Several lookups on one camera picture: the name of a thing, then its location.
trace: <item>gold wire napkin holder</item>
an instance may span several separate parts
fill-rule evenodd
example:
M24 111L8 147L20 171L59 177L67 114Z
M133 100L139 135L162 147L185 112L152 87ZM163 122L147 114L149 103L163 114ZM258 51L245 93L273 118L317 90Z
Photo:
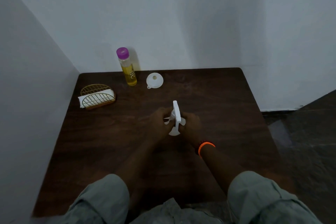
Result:
M87 109L91 110L103 105L112 104L116 100L116 93L114 96L107 93L98 93L103 90L112 90L109 86L104 84L91 84L81 90L81 96L88 95L82 100L82 105Z

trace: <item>yellow liquid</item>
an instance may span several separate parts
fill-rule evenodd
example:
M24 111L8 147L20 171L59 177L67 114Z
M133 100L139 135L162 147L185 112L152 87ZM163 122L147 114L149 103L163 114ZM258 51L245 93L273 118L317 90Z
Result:
M128 67L121 67L123 69L124 75L126 77L126 82L129 86L134 86L137 84L137 78L133 69L133 65Z

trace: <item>purple cap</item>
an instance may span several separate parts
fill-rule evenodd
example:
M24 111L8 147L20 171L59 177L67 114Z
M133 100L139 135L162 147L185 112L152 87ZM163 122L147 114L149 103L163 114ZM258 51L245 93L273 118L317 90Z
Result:
M120 47L117 49L117 56L119 59L127 59L129 57L128 49L125 47Z

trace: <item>bottle of yellow liquid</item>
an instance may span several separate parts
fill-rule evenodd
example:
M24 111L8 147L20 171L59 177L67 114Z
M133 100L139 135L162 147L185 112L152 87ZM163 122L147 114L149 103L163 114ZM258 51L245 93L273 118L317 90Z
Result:
M129 86L134 86L137 84L137 78L135 76L133 64L131 58L129 57L128 49L121 47L117 49L117 56L123 69L124 75L126 77L126 82Z

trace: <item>bracelet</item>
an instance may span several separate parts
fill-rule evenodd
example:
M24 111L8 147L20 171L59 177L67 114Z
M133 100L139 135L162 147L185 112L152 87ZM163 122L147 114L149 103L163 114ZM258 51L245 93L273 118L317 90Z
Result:
M212 145L213 147L216 147L212 142L209 142L209 141L200 141L198 147L195 148L195 153L196 153L196 155L199 155L199 156L201 157L201 154L200 154L201 149L202 149L202 147L203 147L204 145L206 145L206 144L210 144L210 145Z

